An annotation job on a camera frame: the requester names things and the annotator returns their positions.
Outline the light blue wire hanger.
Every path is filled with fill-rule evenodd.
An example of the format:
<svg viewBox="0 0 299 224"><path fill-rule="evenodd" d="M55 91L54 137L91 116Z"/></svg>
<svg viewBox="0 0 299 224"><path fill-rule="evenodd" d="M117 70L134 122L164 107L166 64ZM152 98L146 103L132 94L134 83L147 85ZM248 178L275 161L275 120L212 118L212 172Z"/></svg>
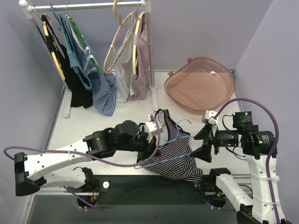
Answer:
<svg viewBox="0 0 299 224"><path fill-rule="evenodd" d="M163 149L166 145L169 145L170 143L172 142L175 142L176 140L179 140L179 139L185 139L185 138L194 138L193 136L191 135L188 135L188 136L181 136L179 134L179 127L178 127L178 124L182 121L187 121L188 123L192 124L192 122L189 120L189 119L181 119L179 120L175 127L176 127L176 130L177 130L177 134L176 134L176 137L172 140L169 140L167 142L165 142L163 145L161 145L159 147L159 149ZM165 160L162 160L162 161L158 161L158 162L154 162L152 164L149 164L149 165L140 165L138 167L134 166L134 169L141 169L141 168L148 168L148 167L152 167L154 165L157 165L157 164L162 164L162 163L166 163L166 162L169 162L169 161L172 161L172 160L175 160L175 159L180 159L180 158L183 158L183 157L187 157L189 154L185 154L185 155L182 155L182 156L177 156L177 157L172 157L172 158L169 158L169 159L165 159Z"/></svg>

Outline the black white striped tank top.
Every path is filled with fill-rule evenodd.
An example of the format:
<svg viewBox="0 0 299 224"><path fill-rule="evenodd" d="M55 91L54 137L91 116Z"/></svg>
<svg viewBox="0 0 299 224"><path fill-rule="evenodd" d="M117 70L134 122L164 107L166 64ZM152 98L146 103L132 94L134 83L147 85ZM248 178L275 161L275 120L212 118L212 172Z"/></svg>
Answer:
<svg viewBox="0 0 299 224"><path fill-rule="evenodd" d="M152 158L141 165L154 174L172 180L184 180L198 184L202 181L202 169L197 167L195 158L191 157L192 149L189 140L190 133L181 128L171 117L169 110L159 109L155 118L162 125L160 135L160 156Z"/></svg>

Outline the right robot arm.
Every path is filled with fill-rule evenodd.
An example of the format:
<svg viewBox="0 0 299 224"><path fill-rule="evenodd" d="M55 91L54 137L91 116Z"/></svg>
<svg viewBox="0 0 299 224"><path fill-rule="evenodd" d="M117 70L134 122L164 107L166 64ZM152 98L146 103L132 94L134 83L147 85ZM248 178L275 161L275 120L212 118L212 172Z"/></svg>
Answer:
<svg viewBox="0 0 299 224"><path fill-rule="evenodd" d="M279 200L279 177L276 174L277 152L270 152L274 146L274 134L259 131L252 123L251 112L236 112L233 130L219 130L215 111L206 111L202 116L205 126L195 135L202 140L201 147L191 153L194 158L210 163L211 149L219 153L220 147L239 147L249 166L252 195L249 196L234 180L227 168L213 168L204 175L199 190L224 193L236 210L239 224L287 224Z"/></svg>

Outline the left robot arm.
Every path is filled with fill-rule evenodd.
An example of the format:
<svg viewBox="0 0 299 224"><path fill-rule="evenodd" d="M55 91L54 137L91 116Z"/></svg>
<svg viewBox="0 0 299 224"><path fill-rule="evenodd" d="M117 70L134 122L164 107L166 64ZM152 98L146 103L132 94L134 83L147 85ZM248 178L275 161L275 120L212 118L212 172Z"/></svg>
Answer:
<svg viewBox="0 0 299 224"><path fill-rule="evenodd" d="M140 126L126 120L114 128L96 131L75 143L44 153L14 155L15 194L28 196L48 187L71 187L89 192L95 188L92 170L65 171L64 168L82 162L100 161L117 151L138 152L137 162L159 156L160 122L148 121Z"/></svg>

